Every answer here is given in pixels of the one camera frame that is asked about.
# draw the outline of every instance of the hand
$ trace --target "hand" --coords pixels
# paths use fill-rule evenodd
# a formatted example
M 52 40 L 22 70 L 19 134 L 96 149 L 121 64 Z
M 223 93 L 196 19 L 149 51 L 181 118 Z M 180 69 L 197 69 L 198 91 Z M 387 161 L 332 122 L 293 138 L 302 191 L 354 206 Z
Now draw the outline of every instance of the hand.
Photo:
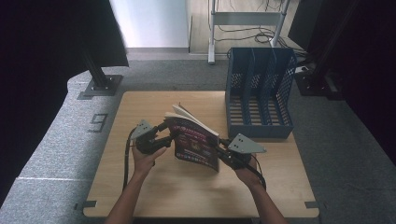
M 253 158 L 250 159 L 249 165 L 254 169 L 257 168 L 257 162 Z M 236 176 L 248 187 L 252 188 L 256 185 L 261 185 L 260 179 L 249 171 L 247 168 L 235 170 Z
M 136 146 L 132 146 L 132 153 L 134 155 L 134 175 L 146 178 L 155 160 L 165 151 L 166 147 L 163 147 L 151 155 L 146 155 L 137 150 Z

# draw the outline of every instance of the white wall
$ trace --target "white wall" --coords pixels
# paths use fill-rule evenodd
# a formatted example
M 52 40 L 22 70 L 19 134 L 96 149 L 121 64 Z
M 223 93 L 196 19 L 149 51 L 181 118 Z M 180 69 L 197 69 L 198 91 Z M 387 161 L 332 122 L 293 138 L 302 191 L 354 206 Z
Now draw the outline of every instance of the white wall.
M 110 0 L 125 48 L 187 48 L 188 0 Z

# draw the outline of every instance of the black curtain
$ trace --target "black curtain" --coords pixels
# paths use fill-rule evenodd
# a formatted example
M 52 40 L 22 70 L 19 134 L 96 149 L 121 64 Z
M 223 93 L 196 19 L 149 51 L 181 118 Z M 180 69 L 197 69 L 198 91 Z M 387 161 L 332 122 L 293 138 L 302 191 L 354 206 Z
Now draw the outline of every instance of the black curtain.
M 2 203 L 67 94 L 67 80 L 98 66 L 128 66 L 108 1 L 20 0 L 0 12 Z

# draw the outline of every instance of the book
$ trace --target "book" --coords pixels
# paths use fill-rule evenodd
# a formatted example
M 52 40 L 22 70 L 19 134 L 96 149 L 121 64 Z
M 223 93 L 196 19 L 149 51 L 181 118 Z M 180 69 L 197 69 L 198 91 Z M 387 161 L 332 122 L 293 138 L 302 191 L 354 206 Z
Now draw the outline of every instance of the book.
M 219 144 L 219 134 L 208 128 L 181 104 L 172 105 L 175 113 L 165 113 L 165 123 L 171 133 L 177 133 L 175 157 L 219 171 L 219 157 L 210 142 Z

